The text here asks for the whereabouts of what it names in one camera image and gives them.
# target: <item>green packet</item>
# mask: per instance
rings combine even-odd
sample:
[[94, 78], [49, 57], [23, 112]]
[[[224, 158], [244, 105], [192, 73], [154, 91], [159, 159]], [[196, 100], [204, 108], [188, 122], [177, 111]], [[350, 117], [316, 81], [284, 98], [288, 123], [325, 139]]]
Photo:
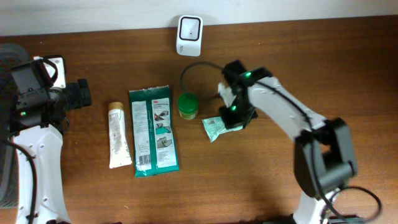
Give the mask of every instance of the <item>green packet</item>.
[[220, 134], [228, 133], [230, 131], [239, 131], [243, 129], [243, 126], [241, 125], [236, 128], [226, 129], [221, 117], [203, 119], [202, 122], [205, 127], [206, 133], [210, 138], [210, 142], [216, 140]]
[[129, 91], [136, 177], [180, 170], [169, 86]]

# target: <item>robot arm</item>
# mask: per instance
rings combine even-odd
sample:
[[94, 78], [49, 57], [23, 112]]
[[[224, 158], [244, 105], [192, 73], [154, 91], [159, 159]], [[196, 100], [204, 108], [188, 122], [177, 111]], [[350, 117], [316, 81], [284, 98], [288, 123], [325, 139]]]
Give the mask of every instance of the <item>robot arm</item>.
[[[240, 125], [245, 128], [257, 118], [257, 108], [275, 121], [295, 143], [294, 172], [303, 193], [298, 209], [281, 223], [326, 223], [328, 220], [323, 214], [326, 203], [322, 195], [334, 201], [335, 197], [330, 197], [358, 172], [348, 126], [340, 118], [330, 121], [307, 108], [265, 68], [247, 71], [235, 61], [225, 66], [223, 74], [229, 87], [222, 83], [218, 85], [225, 103], [219, 112], [226, 128]], [[329, 146], [330, 150], [322, 153], [320, 144]]]
[[[15, 96], [10, 118], [11, 141], [33, 158], [37, 176], [33, 223], [71, 223], [63, 200], [60, 170], [66, 110], [91, 104], [86, 80], [65, 83], [65, 62], [53, 55], [15, 67], [12, 77], [20, 91]], [[18, 224], [28, 223], [34, 180], [30, 164], [22, 153], [19, 163]]]

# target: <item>brown wooden surface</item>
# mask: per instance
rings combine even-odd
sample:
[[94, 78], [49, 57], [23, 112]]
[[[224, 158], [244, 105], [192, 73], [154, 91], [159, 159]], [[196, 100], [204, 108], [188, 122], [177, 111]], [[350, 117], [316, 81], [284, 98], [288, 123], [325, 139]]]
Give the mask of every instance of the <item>brown wooden surface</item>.
[[[206, 26], [198, 58], [178, 55], [175, 38], [176, 28], [0, 38], [31, 55], [62, 54], [68, 82], [88, 79], [93, 105], [68, 113], [61, 158], [73, 223], [229, 223], [292, 213], [301, 193], [293, 144], [265, 114], [210, 143], [201, 119], [217, 116], [220, 101], [202, 102], [191, 121], [177, 113], [185, 66], [238, 58], [247, 68], [267, 67], [309, 108], [350, 125], [359, 164], [351, 183], [382, 199], [376, 223], [396, 222], [397, 16]], [[200, 97], [214, 95], [221, 80], [212, 68], [195, 68], [186, 79]], [[161, 85], [172, 88], [180, 171], [137, 179], [134, 166], [110, 169], [108, 103], [128, 105], [129, 90]], [[130, 110], [125, 112], [133, 151]], [[362, 216], [375, 208], [355, 193], [342, 195], [337, 207]], [[0, 211], [2, 223], [15, 216], [16, 210]]]

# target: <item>white plug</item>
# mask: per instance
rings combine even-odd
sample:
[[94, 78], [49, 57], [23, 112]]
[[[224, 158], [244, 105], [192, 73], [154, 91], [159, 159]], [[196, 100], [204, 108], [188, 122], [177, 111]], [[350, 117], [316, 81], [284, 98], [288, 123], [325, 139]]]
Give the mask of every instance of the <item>white plug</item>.
[[203, 21], [201, 17], [180, 17], [177, 30], [177, 53], [184, 56], [199, 56], [202, 30]]

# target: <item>green wipes package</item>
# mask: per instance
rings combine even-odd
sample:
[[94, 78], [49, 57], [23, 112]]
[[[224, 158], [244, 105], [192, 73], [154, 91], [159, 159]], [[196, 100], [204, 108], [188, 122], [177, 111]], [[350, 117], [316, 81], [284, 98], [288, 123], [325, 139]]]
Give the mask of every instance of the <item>green wipes package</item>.
[[179, 170], [169, 86], [129, 92], [136, 177]]

